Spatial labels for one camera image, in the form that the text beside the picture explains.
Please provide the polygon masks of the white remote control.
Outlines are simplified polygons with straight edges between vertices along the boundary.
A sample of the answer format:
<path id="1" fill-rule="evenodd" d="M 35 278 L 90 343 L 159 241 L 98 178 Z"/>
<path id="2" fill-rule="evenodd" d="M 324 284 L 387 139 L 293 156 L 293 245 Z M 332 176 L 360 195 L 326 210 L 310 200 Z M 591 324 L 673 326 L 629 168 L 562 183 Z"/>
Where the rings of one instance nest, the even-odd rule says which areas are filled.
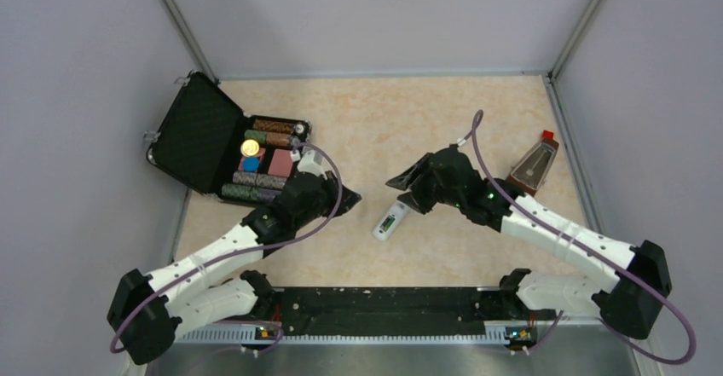
<path id="1" fill-rule="evenodd" d="M 410 208 L 400 201 L 395 201 L 385 215 L 372 230 L 372 236 L 379 241 L 387 241 L 396 231 Z"/>

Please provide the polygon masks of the green AA battery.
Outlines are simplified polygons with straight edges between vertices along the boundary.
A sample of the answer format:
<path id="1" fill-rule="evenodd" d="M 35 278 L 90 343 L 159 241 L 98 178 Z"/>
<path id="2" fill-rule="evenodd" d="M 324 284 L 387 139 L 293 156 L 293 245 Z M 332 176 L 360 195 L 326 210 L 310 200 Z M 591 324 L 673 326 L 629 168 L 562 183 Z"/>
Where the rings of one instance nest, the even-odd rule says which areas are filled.
<path id="1" fill-rule="evenodd" d="M 393 215 L 388 215 L 383 222 L 379 225 L 379 232 L 381 234 L 386 233 L 395 223 L 396 217 Z"/>

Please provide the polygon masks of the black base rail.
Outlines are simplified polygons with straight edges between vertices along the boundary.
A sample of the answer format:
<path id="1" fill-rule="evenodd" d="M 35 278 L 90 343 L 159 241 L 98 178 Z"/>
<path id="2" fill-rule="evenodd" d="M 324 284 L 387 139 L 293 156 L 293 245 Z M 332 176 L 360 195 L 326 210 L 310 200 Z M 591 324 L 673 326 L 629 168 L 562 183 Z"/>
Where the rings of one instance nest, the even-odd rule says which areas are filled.
<path id="1" fill-rule="evenodd" d="M 252 312 L 227 323 L 274 322 L 291 336 L 481 335 L 489 321 L 548 321 L 552 309 L 530 310 L 496 288 L 305 287 L 276 288 Z"/>

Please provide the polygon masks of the purple poker chip stack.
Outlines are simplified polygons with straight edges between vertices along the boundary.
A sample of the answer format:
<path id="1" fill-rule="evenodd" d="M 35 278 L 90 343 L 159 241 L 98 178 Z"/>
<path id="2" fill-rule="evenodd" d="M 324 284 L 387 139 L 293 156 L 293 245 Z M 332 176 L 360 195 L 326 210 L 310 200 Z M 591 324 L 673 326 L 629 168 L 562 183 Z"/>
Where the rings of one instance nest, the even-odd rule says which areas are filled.
<path id="1" fill-rule="evenodd" d="M 231 182 L 222 185 L 221 197 L 236 202 L 269 203 L 281 193 L 287 180 L 283 176 L 236 171 Z"/>

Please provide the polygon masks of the blue dealer chip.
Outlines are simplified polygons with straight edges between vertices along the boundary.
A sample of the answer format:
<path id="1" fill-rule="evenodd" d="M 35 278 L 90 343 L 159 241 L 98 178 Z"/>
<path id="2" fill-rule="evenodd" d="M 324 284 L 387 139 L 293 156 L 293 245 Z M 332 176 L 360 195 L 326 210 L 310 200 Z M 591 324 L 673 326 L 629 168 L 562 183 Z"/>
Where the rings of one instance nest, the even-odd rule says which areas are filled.
<path id="1" fill-rule="evenodd" d="M 240 169 L 244 172 L 256 172 L 259 166 L 258 157 L 244 157 L 240 162 Z"/>

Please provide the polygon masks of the brown poker chip stack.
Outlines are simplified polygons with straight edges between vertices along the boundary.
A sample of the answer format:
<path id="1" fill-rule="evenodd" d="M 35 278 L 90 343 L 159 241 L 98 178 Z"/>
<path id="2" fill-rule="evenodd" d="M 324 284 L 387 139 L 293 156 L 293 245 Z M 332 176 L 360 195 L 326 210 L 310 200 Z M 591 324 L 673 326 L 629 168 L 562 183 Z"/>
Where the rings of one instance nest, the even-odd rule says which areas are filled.
<path id="1" fill-rule="evenodd" d="M 253 130 L 291 135 L 295 132 L 294 122 L 287 122 L 273 119 L 255 119 L 252 124 Z"/>

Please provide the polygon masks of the black poker chip case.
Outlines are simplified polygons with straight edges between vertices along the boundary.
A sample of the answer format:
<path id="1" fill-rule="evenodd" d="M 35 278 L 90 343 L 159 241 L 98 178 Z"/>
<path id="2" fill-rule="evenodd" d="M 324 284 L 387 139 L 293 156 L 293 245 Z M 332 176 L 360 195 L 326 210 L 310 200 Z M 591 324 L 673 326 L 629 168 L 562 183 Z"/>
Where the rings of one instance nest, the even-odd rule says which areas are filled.
<path id="1" fill-rule="evenodd" d="M 268 133 L 252 129 L 255 119 L 294 122 L 291 135 Z M 182 80 L 169 112 L 159 129 L 152 134 L 147 161 L 199 194 L 217 200 L 247 206 L 249 203 L 226 200 L 221 187 L 231 182 L 245 157 L 240 145 L 246 139 L 259 142 L 257 156 L 260 166 L 256 173 L 266 174 L 276 149 L 292 151 L 295 145 L 306 142 L 312 126 L 307 120 L 252 115 L 238 106 L 202 72 L 192 72 Z"/>

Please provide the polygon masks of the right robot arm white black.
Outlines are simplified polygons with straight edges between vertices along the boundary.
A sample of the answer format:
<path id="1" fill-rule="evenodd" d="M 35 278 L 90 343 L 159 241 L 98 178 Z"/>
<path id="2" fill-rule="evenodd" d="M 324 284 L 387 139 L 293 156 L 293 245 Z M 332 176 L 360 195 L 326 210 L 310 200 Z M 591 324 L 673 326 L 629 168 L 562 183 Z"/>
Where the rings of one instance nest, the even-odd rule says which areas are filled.
<path id="1" fill-rule="evenodd" d="M 664 250 L 649 240 L 639 246 L 613 240 L 560 216 L 532 195 L 500 178 L 487 178 L 452 145 L 426 153 L 386 182 L 398 200 L 420 214 L 437 204 L 456 207 L 469 221 L 530 244 L 579 269 L 579 276 L 513 272 L 515 284 L 500 295 L 511 318 L 554 309 L 594 315 L 618 333 L 647 338 L 672 281 Z"/>

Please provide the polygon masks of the red card deck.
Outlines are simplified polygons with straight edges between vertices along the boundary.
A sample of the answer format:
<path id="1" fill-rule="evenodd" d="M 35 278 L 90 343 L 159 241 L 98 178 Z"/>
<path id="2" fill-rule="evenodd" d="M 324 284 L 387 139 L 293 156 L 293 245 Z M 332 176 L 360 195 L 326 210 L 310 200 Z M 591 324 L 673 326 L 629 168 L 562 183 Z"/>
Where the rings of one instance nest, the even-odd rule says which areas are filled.
<path id="1" fill-rule="evenodd" d="M 290 150 L 276 149 L 273 153 L 267 173 L 270 176 L 289 177 L 292 174 L 293 160 Z"/>

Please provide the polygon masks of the yellow big blind chip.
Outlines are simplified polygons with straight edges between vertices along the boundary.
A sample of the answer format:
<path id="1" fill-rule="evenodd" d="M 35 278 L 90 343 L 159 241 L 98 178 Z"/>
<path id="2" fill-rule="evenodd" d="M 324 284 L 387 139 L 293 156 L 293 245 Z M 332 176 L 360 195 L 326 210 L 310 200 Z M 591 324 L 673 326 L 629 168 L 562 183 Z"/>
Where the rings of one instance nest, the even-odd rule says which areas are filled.
<path id="1" fill-rule="evenodd" d="M 260 152 L 261 146 L 254 139 L 246 139 L 240 145 L 240 152 L 245 157 L 255 157 Z"/>

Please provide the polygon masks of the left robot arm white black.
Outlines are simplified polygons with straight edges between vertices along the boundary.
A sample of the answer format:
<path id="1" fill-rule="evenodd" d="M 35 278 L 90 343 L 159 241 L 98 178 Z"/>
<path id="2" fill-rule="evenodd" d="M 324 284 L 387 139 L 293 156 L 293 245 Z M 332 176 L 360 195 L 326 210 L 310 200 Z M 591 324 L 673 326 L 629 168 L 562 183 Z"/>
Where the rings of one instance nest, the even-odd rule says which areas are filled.
<path id="1" fill-rule="evenodd" d="M 124 274 L 113 294 L 107 323 L 113 329 L 109 350 L 127 353 L 136 365 L 160 357 L 182 331 L 199 322 L 191 318 L 194 300 L 241 267 L 275 250 L 304 240 L 299 232 L 316 219 L 329 224 L 361 201 L 327 171 L 299 172 L 271 202 L 260 205 L 210 245 L 163 268 Z"/>

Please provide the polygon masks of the brown wooden metronome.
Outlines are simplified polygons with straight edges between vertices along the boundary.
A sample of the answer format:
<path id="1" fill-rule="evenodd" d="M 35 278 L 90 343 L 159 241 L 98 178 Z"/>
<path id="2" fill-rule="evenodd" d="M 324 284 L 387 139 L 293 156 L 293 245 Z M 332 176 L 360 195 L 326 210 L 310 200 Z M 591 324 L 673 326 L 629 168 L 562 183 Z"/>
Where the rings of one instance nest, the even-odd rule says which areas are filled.
<path id="1" fill-rule="evenodd" d="M 546 181 L 558 149 L 554 133 L 542 131 L 541 139 L 511 168 L 505 181 L 535 196 Z"/>

